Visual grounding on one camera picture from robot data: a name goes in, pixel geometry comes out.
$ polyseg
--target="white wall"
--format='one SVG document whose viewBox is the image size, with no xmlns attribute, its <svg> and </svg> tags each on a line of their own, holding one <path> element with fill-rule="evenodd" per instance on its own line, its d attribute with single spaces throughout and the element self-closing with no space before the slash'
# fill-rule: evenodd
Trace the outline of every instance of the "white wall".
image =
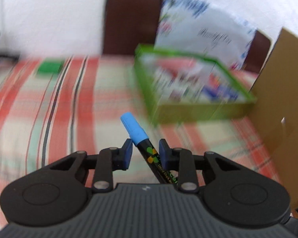
<svg viewBox="0 0 298 238">
<path fill-rule="evenodd" d="M 298 35 L 298 0 L 209 1 L 251 21 L 273 42 L 282 26 Z M 3 0 L 5 35 L 0 47 L 26 55 L 99 54 L 104 2 Z"/>
</svg>

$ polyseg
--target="plaid tablecloth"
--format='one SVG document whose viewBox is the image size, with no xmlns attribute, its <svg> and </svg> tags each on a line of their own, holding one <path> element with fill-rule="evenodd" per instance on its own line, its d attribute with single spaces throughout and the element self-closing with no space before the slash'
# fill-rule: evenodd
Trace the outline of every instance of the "plaid tablecloth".
<svg viewBox="0 0 298 238">
<path fill-rule="evenodd" d="M 128 134 L 119 117 L 127 111 L 136 116 L 156 148 L 163 137 L 171 147 L 199 155 L 212 150 L 278 180 L 247 118 L 153 128 L 134 82 L 132 58 L 74 57 L 55 77 L 36 74 L 41 61 L 24 60 L 13 68 L 0 65 L 0 193 L 13 180 L 74 151 L 95 154 L 121 147 Z M 246 85 L 254 81 L 245 72 L 234 74 Z M 198 176 L 203 184 L 201 173 Z M 114 181 L 156 179 L 134 148 L 130 169 L 114 172 Z M 0 210 L 0 229 L 5 224 Z"/>
</svg>

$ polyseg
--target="paper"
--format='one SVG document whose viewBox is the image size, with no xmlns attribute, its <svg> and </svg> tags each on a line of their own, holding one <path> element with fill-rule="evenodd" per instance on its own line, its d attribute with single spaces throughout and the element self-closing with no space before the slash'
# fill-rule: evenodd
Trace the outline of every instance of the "paper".
<svg viewBox="0 0 298 238">
<path fill-rule="evenodd" d="M 241 69 L 256 28 L 206 0 L 163 0 L 155 47 L 216 57 Z"/>
</svg>

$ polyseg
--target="marker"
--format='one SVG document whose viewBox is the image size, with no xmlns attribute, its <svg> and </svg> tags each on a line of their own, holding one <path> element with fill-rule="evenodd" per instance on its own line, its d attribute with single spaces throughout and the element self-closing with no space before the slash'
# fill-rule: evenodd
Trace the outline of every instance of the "marker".
<svg viewBox="0 0 298 238">
<path fill-rule="evenodd" d="M 148 166 L 158 181 L 160 183 L 177 183 L 178 180 L 173 176 L 173 174 L 171 174 L 169 171 L 163 170 L 158 152 L 153 147 L 148 135 L 139 125 L 132 113 L 124 113 L 120 119 L 125 126 L 130 138 L 146 160 Z"/>
</svg>

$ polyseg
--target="cardboard box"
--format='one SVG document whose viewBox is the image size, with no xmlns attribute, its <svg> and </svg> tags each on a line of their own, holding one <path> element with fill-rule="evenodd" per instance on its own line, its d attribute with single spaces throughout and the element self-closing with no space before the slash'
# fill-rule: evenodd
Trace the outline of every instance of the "cardboard box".
<svg viewBox="0 0 298 238">
<path fill-rule="evenodd" d="M 298 38 L 282 29 L 251 91 L 257 97 L 249 118 L 298 208 Z"/>
</svg>

